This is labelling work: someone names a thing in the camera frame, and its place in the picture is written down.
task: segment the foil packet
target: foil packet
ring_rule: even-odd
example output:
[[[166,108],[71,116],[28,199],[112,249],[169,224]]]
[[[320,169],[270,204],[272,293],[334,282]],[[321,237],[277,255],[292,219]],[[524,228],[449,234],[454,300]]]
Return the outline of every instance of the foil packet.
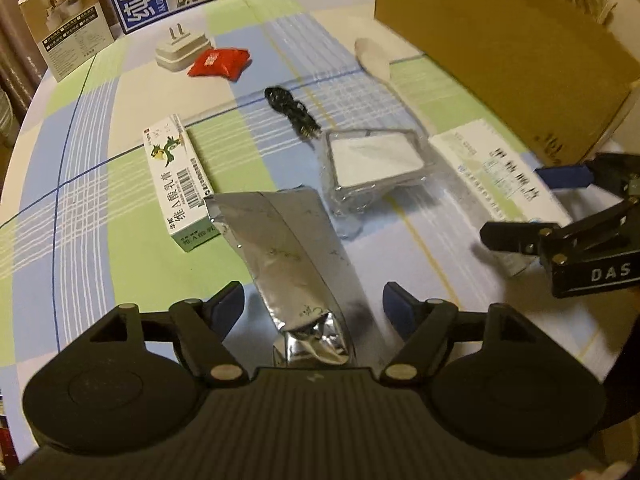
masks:
[[[389,350],[315,189],[222,193],[205,202],[280,333],[275,365],[382,369]]]

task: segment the barcode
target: barcode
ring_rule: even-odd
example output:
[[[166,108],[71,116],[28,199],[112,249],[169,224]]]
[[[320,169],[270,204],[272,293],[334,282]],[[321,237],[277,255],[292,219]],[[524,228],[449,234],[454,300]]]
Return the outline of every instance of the barcode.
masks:
[[[187,201],[189,209],[198,207],[200,205],[200,197],[198,196],[198,192],[193,185],[193,180],[191,180],[189,170],[187,170],[186,168],[184,170],[180,170],[178,171],[177,175],[178,181],[180,182],[180,187],[182,188],[182,192],[184,193],[184,199]]]
[[[204,181],[204,177],[202,176],[202,172],[200,171],[200,168],[198,167],[198,163],[195,158],[191,159],[191,165],[193,166],[193,171],[195,171],[196,175],[198,176],[198,180],[200,181],[200,185],[202,186],[204,195],[207,196],[211,192],[209,191],[209,186],[207,186],[207,183]]]

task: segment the black cable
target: black cable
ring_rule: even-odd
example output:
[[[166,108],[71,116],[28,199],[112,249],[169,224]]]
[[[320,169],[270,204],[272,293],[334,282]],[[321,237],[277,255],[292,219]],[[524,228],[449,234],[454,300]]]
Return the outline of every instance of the black cable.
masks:
[[[312,139],[318,135],[320,126],[306,110],[306,106],[293,98],[291,92],[280,86],[270,86],[265,89],[264,96],[271,108],[289,119],[300,137]]]

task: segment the red packet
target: red packet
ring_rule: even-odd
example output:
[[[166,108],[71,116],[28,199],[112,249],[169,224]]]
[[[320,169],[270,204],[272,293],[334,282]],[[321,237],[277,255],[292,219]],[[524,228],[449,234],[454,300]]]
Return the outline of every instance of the red packet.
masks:
[[[237,81],[249,58],[249,51],[243,48],[208,48],[200,54],[188,75],[221,75]]]

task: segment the white power adapter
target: white power adapter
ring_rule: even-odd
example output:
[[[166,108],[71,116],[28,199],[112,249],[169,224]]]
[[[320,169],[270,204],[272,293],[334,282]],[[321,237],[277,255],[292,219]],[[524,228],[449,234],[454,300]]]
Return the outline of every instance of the white power adapter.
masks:
[[[211,47],[211,42],[204,33],[191,34],[188,30],[183,30],[180,23],[177,28],[178,34],[173,27],[169,27],[171,40],[162,41],[156,47],[156,63],[171,72],[187,68],[202,52]]]

